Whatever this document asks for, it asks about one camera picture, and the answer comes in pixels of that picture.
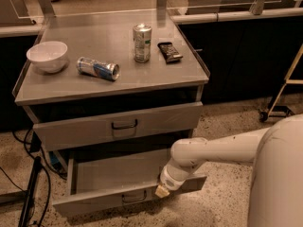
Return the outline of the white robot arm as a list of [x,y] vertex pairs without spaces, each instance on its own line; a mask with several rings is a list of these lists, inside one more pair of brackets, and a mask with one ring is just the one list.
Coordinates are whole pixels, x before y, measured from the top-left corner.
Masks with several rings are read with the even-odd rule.
[[206,162],[253,165],[247,227],[303,227],[302,114],[257,131],[174,142],[155,195],[178,190]]

